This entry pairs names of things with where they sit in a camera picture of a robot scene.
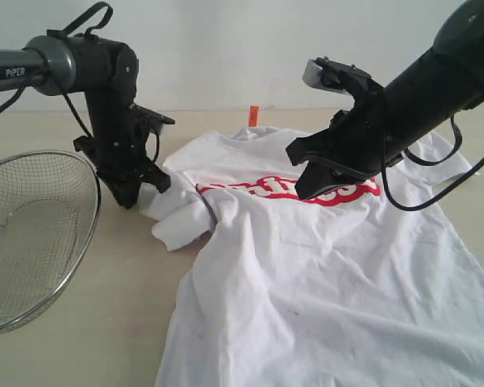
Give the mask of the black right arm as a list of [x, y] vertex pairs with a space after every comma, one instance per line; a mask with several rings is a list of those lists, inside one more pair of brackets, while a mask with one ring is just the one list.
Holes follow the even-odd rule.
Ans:
[[354, 99], [327, 129], [286, 147], [292, 165], [306, 165], [295, 186], [306, 200], [377, 176], [442, 122], [484, 103], [484, 1], [461, 4], [433, 45], [387, 86], [326, 57], [309, 60], [302, 79]]

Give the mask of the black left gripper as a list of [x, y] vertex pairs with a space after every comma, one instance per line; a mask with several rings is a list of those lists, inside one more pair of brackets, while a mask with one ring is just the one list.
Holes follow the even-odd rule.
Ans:
[[117, 203], [131, 209], [138, 202], [141, 183], [128, 180], [140, 180], [164, 193], [171, 178], [147, 155], [145, 145], [152, 133], [136, 122], [130, 106], [92, 102], [88, 108], [92, 135], [75, 139], [73, 146], [105, 177]]

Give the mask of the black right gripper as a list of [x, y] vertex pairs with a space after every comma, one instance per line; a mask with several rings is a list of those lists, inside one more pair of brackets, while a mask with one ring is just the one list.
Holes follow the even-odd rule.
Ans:
[[398, 79], [382, 87], [369, 77], [340, 76], [339, 84], [354, 97], [353, 108], [337, 113], [328, 131], [298, 137], [286, 147], [292, 165], [307, 164], [297, 181], [300, 199], [363, 182], [379, 174], [383, 165], [402, 160], [390, 116]]

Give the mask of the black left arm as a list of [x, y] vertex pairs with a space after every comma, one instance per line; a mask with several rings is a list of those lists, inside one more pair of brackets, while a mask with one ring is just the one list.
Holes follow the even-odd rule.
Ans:
[[13, 90], [19, 98], [31, 87], [46, 96], [84, 94], [91, 126], [73, 146], [127, 209], [137, 203], [142, 184], [160, 193], [171, 185], [146, 143], [175, 122], [136, 104], [138, 72], [138, 58], [127, 44], [96, 35], [42, 35], [21, 50], [0, 50], [0, 92]]

